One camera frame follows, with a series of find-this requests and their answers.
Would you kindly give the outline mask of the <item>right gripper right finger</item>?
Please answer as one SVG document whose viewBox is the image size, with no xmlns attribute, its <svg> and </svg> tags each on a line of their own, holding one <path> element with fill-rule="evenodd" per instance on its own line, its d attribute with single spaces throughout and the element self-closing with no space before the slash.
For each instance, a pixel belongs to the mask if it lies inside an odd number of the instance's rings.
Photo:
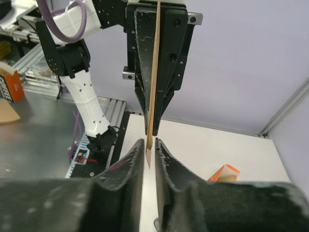
<svg viewBox="0 0 309 232">
<path fill-rule="evenodd" d="M 211 182 L 155 141 L 161 232 L 304 232 L 307 199 L 287 182 Z"/>
</svg>

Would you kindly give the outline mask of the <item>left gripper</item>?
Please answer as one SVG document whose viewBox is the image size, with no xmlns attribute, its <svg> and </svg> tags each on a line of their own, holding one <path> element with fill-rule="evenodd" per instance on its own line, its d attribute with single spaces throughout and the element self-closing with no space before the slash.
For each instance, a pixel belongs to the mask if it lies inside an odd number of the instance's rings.
<svg viewBox="0 0 309 232">
<path fill-rule="evenodd" d="M 123 79 L 136 78 L 136 96 L 144 114 L 147 132 L 150 107 L 152 62 L 155 41 L 155 0 L 95 0 L 101 28 L 124 28 L 127 36 L 127 65 Z M 172 79 L 182 79 L 196 25 L 203 15 L 187 10 L 183 0 L 161 2 L 160 45 L 156 81 L 153 135 L 158 135 L 162 115 L 174 96 Z"/>
</svg>

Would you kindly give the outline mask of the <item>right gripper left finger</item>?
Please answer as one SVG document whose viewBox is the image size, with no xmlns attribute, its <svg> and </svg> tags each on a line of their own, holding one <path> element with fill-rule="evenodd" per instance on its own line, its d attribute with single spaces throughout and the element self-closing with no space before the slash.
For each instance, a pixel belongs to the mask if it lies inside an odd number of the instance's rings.
<svg viewBox="0 0 309 232">
<path fill-rule="evenodd" d="M 2 179 L 3 232 L 137 232 L 144 140 L 92 178 Z"/>
</svg>

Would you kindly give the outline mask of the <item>glass coffee carafe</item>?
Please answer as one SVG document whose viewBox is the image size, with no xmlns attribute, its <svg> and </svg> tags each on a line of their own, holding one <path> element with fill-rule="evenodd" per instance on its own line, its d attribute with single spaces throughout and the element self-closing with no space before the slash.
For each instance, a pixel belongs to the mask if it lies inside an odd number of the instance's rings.
<svg viewBox="0 0 309 232">
<path fill-rule="evenodd" d="M 158 218 L 156 218 L 154 220 L 154 228 L 156 229 L 156 231 L 159 231 L 159 220 L 158 220 Z"/>
</svg>

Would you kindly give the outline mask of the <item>orange coffee filter box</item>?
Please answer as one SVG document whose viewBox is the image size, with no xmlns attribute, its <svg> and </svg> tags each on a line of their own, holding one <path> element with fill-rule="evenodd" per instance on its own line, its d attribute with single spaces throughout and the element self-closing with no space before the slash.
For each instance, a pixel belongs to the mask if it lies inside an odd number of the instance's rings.
<svg viewBox="0 0 309 232">
<path fill-rule="evenodd" d="M 235 167 L 225 164 L 217 170 L 208 181 L 212 182 L 235 182 L 238 179 L 240 171 Z"/>
</svg>

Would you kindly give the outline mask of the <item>brown paper coffee filter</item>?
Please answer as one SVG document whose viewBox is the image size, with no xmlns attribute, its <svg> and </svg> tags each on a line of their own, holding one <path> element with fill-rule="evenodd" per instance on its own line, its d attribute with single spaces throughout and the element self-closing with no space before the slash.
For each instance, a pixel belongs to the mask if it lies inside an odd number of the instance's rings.
<svg viewBox="0 0 309 232">
<path fill-rule="evenodd" d="M 155 95 L 156 95 L 156 84 L 157 84 L 157 70 L 159 60 L 159 45 L 160 45 L 160 20 L 161 20 L 161 1 L 157 1 L 156 9 L 156 24 L 155 24 L 155 35 L 154 35 L 154 49 L 153 49 L 153 60 L 152 60 L 152 76 L 151 76 L 151 91 L 150 91 L 150 105 L 149 105 L 149 118 L 147 126 L 147 139 L 146 139 L 146 161 L 150 168 L 151 166 L 151 154 L 153 146 L 153 130 L 154 130 L 154 116 L 155 116 Z"/>
</svg>

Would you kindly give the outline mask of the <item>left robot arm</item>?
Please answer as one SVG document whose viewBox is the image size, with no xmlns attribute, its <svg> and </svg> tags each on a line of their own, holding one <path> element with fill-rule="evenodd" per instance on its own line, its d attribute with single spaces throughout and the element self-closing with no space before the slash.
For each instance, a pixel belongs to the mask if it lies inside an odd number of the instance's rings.
<svg viewBox="0 0 309 232">
<path fill-rule="evenodd" d="M 42 15 L 35 30 L 46 62 L 73 97 L 93 152 L 109 149 L 116 131 L 92 86 L 85 38 L 116 25 L 124 29 L 123 76 L 135 82 L 150 152 L 162 115 L 181 88 L 194 27 L 202 24 L 203 15 L 189 12 L 183 0 L 72 0 L 55 11 L 44 0 L 34 3 Z"/>
</svg>

